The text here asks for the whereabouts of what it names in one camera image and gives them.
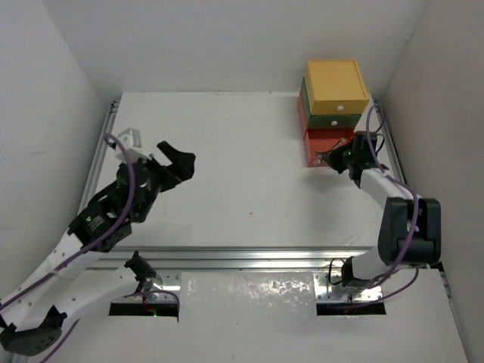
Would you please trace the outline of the yellow drawer box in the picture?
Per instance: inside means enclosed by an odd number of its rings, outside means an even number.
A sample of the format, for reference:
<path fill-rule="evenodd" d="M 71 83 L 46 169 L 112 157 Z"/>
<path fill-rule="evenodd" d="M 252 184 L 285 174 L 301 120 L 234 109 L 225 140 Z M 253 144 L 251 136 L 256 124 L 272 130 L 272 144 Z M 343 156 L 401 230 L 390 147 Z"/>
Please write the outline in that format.
<path fill-rule="evenodd" d="M 369 102 L 354 59 L 308 60 L 306 91 L 312 115 L 362 114 Z"/>

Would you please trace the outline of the red drawer box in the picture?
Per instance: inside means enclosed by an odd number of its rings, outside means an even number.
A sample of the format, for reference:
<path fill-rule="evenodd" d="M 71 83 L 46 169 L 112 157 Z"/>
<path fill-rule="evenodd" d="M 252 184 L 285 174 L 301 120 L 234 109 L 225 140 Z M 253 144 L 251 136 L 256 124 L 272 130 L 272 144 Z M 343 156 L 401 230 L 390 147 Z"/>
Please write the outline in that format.
<path fill-rule="evenodd" d="M 312 165 L 314 152 L 325 152 L 331 148 L 341 139 L 345 138 L 348 142 L 355 133 L 354 129 L 307 129 L 302 130 L 302 139 L 306 152 L 306 160 L 309 167 Z"/>

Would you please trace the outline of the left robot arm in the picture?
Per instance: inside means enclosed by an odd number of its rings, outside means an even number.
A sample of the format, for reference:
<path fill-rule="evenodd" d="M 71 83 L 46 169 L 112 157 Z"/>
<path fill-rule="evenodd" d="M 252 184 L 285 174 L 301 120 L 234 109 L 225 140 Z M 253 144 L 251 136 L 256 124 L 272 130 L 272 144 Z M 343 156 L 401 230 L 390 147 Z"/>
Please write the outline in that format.
<path fill-rule="evenodd" d="M 61 337 L 64 321 L 107 301 L 132 294 L 154 293 L 157 273 L 134 252 L 120 268 L 100 276 L 93 287 L 76 290 L 73 282 L 132 233 L 132 224 L 146 220 L 159 194 L 194 175 L 196 157 L 161 141 L 168 158 L 161 165 L 127 147 L 116 179 L 88 202 L 44 262 L 1 301 L 1 345 L 10 353 L 34 356 Z"/>

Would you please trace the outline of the silver combination wrench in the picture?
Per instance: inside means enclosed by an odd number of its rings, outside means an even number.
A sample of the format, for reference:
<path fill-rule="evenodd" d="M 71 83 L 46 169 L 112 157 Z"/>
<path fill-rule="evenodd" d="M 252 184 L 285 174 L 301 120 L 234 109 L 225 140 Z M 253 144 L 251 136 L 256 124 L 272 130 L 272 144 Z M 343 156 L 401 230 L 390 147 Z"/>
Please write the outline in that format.
<path fill-rule="evenodd" d="M 340 147 L 341 145 L 344 145 L 346 143 L 346 139 L 345 138 L 341 138 L 332 148 L 331 150 L 334 150 L 338 147 Z"/>

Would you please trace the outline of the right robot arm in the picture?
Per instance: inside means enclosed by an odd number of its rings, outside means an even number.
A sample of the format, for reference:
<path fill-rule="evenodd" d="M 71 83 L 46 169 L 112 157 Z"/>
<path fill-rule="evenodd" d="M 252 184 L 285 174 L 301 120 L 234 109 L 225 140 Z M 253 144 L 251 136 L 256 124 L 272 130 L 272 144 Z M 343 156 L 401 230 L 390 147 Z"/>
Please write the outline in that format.
<path fill-rule="evenodd" d="M 401 268 L 434 265 L 441 257 L 439 201 L 418 196 L 392 177 L 378 161 L 376 146 L 376 133 L 356 132 L 351 141 L 323 156 L 339 174 L 347 171 L 383 210 L 376 246 L 343 263 L 339 285 L 346 289 L 377 287 Z"/>

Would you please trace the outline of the green drawer box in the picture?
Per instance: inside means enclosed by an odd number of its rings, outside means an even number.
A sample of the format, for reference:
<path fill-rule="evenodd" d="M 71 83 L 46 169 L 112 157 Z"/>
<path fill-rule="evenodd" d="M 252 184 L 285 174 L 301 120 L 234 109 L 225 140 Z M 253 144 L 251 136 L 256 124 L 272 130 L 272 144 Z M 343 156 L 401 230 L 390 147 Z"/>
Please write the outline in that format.
<path fill-rule="evenodd" d="M 302 79 L 298 98 L 299 123 L 302 130 L 307 129 L 354 129 L 361 119 L 361 114 L 313 115 L 309 111 L 309 99 L 306 81 Z"/>

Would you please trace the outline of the silver open-end wrench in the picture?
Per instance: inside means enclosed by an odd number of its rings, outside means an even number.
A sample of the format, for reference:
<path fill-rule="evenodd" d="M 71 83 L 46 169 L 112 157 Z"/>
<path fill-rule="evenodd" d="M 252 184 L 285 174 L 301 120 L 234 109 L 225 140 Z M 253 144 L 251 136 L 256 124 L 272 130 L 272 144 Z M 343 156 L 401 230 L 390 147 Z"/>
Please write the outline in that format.
<path fill-rule="evenodd" d="M 329 166 L 330 165 L 330 156 L 331 156 L 330 151 L 314 152 L 313 153 L 313 159 L 312 159 L 312 165 L 314 167 Z"/>

